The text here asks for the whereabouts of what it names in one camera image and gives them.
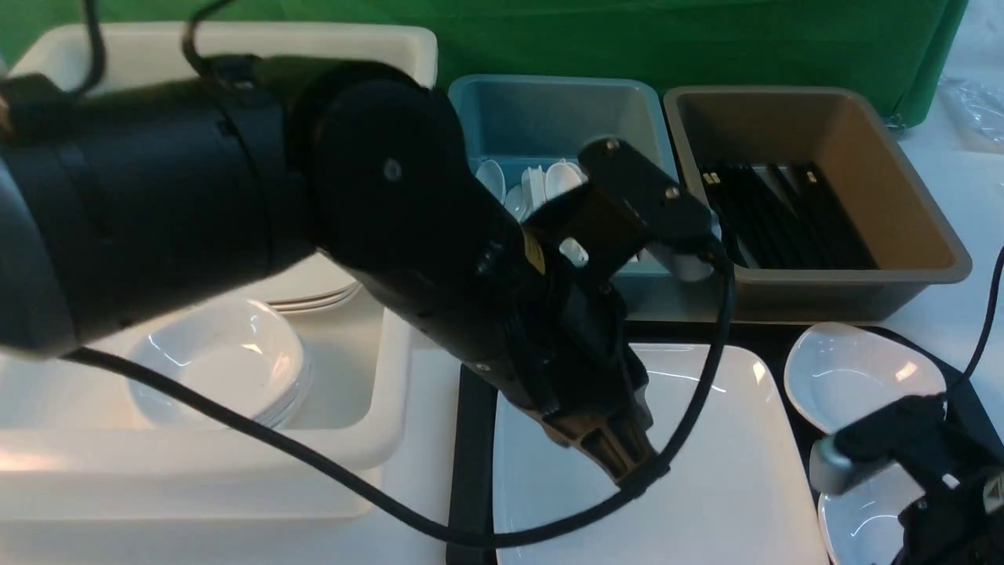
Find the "teal bin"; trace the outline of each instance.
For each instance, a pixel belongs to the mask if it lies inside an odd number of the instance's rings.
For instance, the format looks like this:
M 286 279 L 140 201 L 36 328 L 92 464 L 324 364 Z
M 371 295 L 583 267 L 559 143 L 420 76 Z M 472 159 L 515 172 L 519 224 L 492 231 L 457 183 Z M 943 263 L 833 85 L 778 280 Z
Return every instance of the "teal bin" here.
M 450 86 L 460 116 L 471 171 L 487 159 L 498 162 L 507 188 L 527 167 L 544 170 L 598 137 L 623 138 L 679 180 L 659 94 L 637 80 L 475 74 Z M 654 257 L 628 263 L 614 287 L 636 318 L 662 318 L 667 302 L 679 300 L 678 284 Z

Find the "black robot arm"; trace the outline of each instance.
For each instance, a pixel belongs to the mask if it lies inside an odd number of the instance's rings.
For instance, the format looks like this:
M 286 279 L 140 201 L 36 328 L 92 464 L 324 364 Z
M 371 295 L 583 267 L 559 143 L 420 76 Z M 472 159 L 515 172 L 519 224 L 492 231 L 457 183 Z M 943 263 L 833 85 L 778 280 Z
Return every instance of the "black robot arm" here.
M 842 495 L 898 463 L 925 494 L 900 513 L 893 565 L 1004 563 L 1004 462 L 945 421 L 944 406 L 944 394 L 907 396 L 820 440 L 812 486 Z
M 0 82 L 0 345 L 63 355 L 319 248 L 617 484 L 656 457 L 609 279 L 643 248 L 728 268 L 704 205 L 604 138 L 579 156 L 589 182 L 521 226 L 442 92 L 372 62 L 209 62 L 74 102 Z

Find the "yellow label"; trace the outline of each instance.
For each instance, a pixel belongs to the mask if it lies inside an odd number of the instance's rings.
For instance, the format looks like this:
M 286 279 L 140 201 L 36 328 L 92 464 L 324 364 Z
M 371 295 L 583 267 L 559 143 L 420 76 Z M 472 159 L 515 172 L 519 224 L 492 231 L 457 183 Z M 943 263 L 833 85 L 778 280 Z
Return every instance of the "yellow label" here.
M 540 243 L 537 239 L 530 234 L 529 231 L 523 229 L 523 252 L 526 253 L 526 260 L 537 269 L 537 272 L 543 274 L 546 272 L 547 267 L 544 264 L 544 250 L 540 248 Z

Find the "white bin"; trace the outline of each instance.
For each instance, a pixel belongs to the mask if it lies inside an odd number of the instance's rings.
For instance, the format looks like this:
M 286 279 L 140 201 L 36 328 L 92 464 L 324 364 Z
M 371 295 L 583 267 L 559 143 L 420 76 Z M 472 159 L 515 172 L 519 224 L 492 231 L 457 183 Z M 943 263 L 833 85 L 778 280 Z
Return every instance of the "white bin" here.
M 179 47 L 181 23 L 102 29 L 108 69 L 98 91 L 193 75 Z M 198 45 L 203 54 L 373 59 L 424 85 L 436 80 L 436 37 L 421 28 L 209 22 L 200 27 Z M 86 72 L 87 57 L 82 27 L 60 27 L 43 35 L 12 73 L 42 72 L 68 88 Z M 365 292 L 336 310 L 289 320 L 319 370 L 284 434 L 379 486 L 381 466 L 404 432 L 411 328 Z M 108 344 L 114 350 L 113 338 Z M 65 387 L 52 380 L 13 388 L 21 392 L 11 406 L 23 417 L 0 421 L 0 522 L 349 518 L 370 509 L 333 481 L 232 431 L 115 423 L 128 419 L 106 410 L 129 409 L 115 404 L 129 402 L 124 379 L 66 368 Z M 0 389 L 6 378 L 0 375 Z

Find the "green cloth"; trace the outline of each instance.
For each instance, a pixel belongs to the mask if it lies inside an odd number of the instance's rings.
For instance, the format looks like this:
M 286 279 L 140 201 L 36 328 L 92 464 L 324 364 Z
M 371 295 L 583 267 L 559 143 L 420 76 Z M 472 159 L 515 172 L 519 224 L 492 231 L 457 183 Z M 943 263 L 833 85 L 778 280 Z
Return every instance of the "green cloth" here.
M 72 0 L 0 0 L 13 59 Z M 106 21 L 184 19 L 206 0 L 99 0 Z M 440 42 L 440 84 L 474 72 L 682 84 L 838 85 L 922 121 L 967 0 L 239 0 L 219 19 L 400 23 Z

